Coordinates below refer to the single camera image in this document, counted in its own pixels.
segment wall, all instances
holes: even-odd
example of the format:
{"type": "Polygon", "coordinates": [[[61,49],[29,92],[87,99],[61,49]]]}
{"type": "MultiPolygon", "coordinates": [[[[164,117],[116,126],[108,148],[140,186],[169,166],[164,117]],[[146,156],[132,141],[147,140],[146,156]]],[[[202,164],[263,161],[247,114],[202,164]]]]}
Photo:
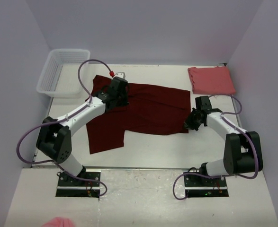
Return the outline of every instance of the wall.
{"type": "MultiPolygon", "coordinates": [[[[26,2],[0,0],[0,226],[23,166],[15,152],[17,141],[46,114],[49,98],[37,94],[36,84],[48,52],[26,2]]],[[[22,146],[28,159],[36,137],[31,135],[22,146]]]]}
{"type": "Polygon", "coordinates": [[[264,174],[278,216],[278,1],[266,0],[228,63],[241,121],[262,142],[264,174]]]}
{"type": "Polygon", "coordinates": [[[227,62],[262,0],[27,0],[51,49],[109,63],[227,62]]]}

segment laundry basket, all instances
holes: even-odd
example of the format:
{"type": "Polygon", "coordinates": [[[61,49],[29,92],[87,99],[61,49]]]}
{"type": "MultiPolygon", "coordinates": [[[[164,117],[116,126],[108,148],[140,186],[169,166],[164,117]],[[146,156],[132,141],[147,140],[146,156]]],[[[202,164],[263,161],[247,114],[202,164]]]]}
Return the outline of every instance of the laundry basket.
{"type": "MultiPolygon", "coordinates": [[[[82,87],[78,80],[79,65],[90,58],[88,50],[56,49],[50,51],[36,90],[56,98],[80,97],[82,87]]],[[[88,63],[81,68],[80,78],[87,77],[88,63]]]]}

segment cable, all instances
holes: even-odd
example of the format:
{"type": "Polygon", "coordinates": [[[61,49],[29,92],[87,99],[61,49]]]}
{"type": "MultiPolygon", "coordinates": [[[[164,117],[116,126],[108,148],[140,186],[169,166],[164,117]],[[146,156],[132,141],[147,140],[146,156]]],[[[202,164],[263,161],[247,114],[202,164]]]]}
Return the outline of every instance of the cable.
{"type": "MultiPolygon", "coordinates": [[[[242,103],[240,102],[239,99],[237,99],[236,97],[232,96],[232,95],[225,95],[225,94],[219,94],[219,95],[224,95],[224,96],[229,96],[231,98],[233,98],[234,100],[236,100],[240,106],[240,110],[236,113],[232,113],[232,112],[223,112],[221,113],[221,118],[222,120],[228,124],[229,126],[235,128],[239,133],[241,133],[246,139],[247,141],[249,142],[250,146],[251,146],[251,149],[252,149],[252,153],[253,153],[253,157],[254,157],[254,162],[255,162],[255,172],[254,172],[254,175],[253,176],[245,176],[245,175],[242,175],[242,174],[238,174],[238,176],[240,177],[243,177],[243,178],[246,178],[246,179],[254,179],[257,177],[258,175],[258,170],[259,170],[259,162],[258,162],[258,156],[257,156],[257,151],[256,151],[256,148],[252,142],[252,140],[249,138],[248,135],[246,135],[246,133],[242,130],[240,130],[236,125],[230,123],[225,117],[224,117],[224,114],[232,114],[232,115],[238,115],[242,112],[243,110],[243,107],[242,107],[242,103]]],[[[197,174],[197,173],[183,173],[181,175],[179,175],[176,180],[174,181],[173,183],[173,186],[172,186],[172,194],[173,196],[177,199],[177,200],[184,200],[187,198],[187,196],[183,197],[183,198],[179,198],[176,196],[176,193],[175,193],[175,187],[176,187],[176,183],[177,181],[183,177],[183,176],[187,176],[187,175],[196,175],[196,176],[200,176],[200,177],[204,177],[204,178],[207,178],[207,179],[216,179],[216,178],[221,178],[221,177],[227,177],[227,176],[233,176],[233,175],[223,175],[223,176],[206,176],[206,175],[202,175],[202,174],[197,174]]]]}
{"type": "MultiPolygon", "coordinates": [[[[91,93],[86,89],[86,87],[84,86],[84,84],[83,84],[83,82],[82,82],[82,80],[81,80],[81,78],[80,78],[80,71],[81,71],[82,66],[83,66],[85,63],[90,62],[90,61],[97,61],[97,62],[99,62],[99,63],[102,63],[103,65],[106,66],[106,68],[108,68],[110,76],[113,77],[113,76],[115,75],[115,73],[110,69],[110,67],[109,67],[106,63],[104,63],[103,61],[100,61],[100,60],[97,60],[97,59],[88,59],[88,60],[82,62],[81,65],[79,66],[79,69],[78,69],[78,80],[79,80],[81,86],[83,87],[83,89],[84,89],[84,90],[87,92],[87,94],[89,95],[88,105],[86,105],[86,106],[82,107],[81,109],[79,109],[78,111],[74,112],[73,114],[71,114],[70,116],[68,116],[68,118],[72,118],[72,117],[74,117],[75,115],[79,114],[79,113],[82,112],[84,109],[86,109],[86,108],[89,106],[89,104],[91,104],[91,101],[92,101],[91,93]]],[[[38,125],[38,126],[35,126],[35,127],[31,128],[31,129],[29,129],[27,132],[25,132],[25,133],[21,136],[21,138],[19,139],[19,141],[18,141],[18,143],[17,143],[17,147],[16,147],[17,157],[18,157],[22,162],[24,162],[24,163],[26,163],[26,164],[31,164],[31,165],[32,165],[32,164],[43,164],[43,163],[52,162],[52,163],[54,163],[57,167],[59,167],[62,171],[64,171],[68,176],[70,176],[70,177],[72,177],[72,178],[74,178],[74,179],[76,179],[76,180],[79,180],[79,181],[88,181],[88,182],[97,182],[97,183],[103,185],[103,186],[105,187],[105,192],[102,193],[102,194],[100,194],[100,196],[105,195],[108,189],[107,189],[107,186],[106,186],[103,182],[101,182],[101,181],[92,180],[92,179],[85,179],[85,178],[80,178],[80,177],[74,176],[74,175],[70,174],[69,172],[67,172],[66,170],[64,170],[58,163],[56,163],[56,162],[53,161],[52,159],[45,160],[45,161],[39,161],[39,162],[32,162],[32,161],[28,161],[28,160],[24,159],[24,158],[21,156],[21,153],[20,153],[20,146],[21,146],[21,143],[22,143],[22,141],[25,139],[25,137],[26,137],[29,133],[31,133],[32,131],[34,131],[34,130],[36,130],[36,129],[38,129],[38,128],[45,127],[45,126],[49,126],[49,125],[53,125],[53,124],[59,124],[59,123],[62,123],[62,122],[64,122],[64,121],[67,121],[67,119],[62,119],[62,120],[55,121],[55,122],[43,123],[43,124],[40,124],[40,125],[38,125]]]]}

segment pink object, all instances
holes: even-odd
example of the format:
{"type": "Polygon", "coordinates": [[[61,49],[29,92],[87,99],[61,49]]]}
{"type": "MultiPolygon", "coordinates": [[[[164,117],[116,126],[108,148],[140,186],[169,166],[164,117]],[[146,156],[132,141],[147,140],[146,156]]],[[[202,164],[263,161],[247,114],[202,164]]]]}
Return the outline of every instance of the pink object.
{"type": "Polygon", "coordinates": [[[42,227],[76,227],[68,218],[56,217],[42,225],[42,227]]]}
{"type": "Polygon", "coordinates": [[[216,95],[235,94],[233,82],[226,67],[188,69],[194,94],[216,95]]]}

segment maroon garment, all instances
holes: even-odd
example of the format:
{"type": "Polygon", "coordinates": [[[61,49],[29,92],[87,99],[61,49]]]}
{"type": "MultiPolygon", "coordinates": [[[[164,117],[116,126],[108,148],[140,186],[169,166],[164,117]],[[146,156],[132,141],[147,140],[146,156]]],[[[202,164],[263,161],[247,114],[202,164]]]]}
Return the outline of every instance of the maroon garment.
{"type": "MultiPolygon", "coordinates": [[[[110,82],[97,75],[92,93],[110,82]]],[[[128,102],[86,124],[91,154],[123,147],[125,130],[154,135],[188,133],[183,124],[190,114],[189,91],[130,83],[128,102]]]]}

